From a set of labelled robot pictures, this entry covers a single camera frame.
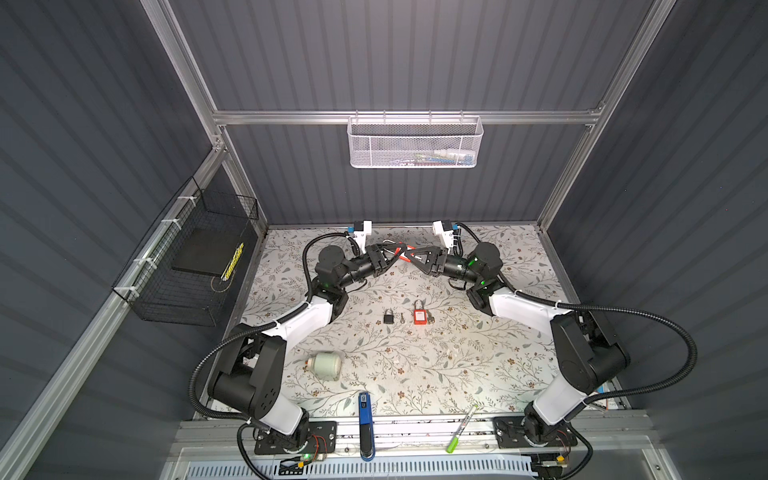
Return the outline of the red padlock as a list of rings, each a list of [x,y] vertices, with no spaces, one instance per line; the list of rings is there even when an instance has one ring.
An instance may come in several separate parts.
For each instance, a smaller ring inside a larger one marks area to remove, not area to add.
[[[413,250],[413,247],[407,243],[391,244],[392,254],[404,261],[408,261],[408,252],[410,250]]]
[[[413,323],[419,326],[429,323],[429,315],[425,308],[425,303],[420,299],[414,301]]]

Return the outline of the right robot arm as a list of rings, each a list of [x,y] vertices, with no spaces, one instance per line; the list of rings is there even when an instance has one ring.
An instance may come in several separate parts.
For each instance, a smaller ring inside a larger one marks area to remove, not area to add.
[[[586,399],[630,364],[612,324],[589,310],[534,299],[503,278],[498,248],[479,243],[468,257],[439,246],[405,253],[423,273],[472,285],[472,306],[493,317],[521,323],[552,342],[557,376],[524,410],[520,429],[533,446],[544,446],[586,407]]]

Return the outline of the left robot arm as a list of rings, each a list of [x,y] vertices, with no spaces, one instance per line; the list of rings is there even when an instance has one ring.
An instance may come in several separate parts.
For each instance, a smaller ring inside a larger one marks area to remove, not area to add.
[[[307,292],[301,304],[267,324],[236,326],[206,355],[206,361],[216,360],[211,368],[208,397],[229,409],[213,410],[196,402],[198,413],[208,418],[239,419],[298,442],[309,435],[308,412],[281,394],[286,353],[340,316],[348,301],[348,285],[386,273],[408,250],[403,243],[364,248],[351,241],[355,256],[348,258],[341,247],[328,245],[320,251],[312,274],[308,264],[310,248],[334,236],[322,234],[302,251]]]

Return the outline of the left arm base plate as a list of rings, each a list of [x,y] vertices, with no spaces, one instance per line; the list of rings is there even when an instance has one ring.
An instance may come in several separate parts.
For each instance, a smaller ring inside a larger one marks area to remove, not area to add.
[[[300,424],[292,435],[272,429],[259,431],[253,453],[256,455],[334,453],[338,437],[336,421],[309,421]]]

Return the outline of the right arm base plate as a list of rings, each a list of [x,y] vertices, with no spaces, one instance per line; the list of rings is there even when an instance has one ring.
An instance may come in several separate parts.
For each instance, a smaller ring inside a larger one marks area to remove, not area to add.
[[[565,423],[541,423],[532,416],[497,416],[492,428],[500,448],[565,447],[570,449],[579,441]]]

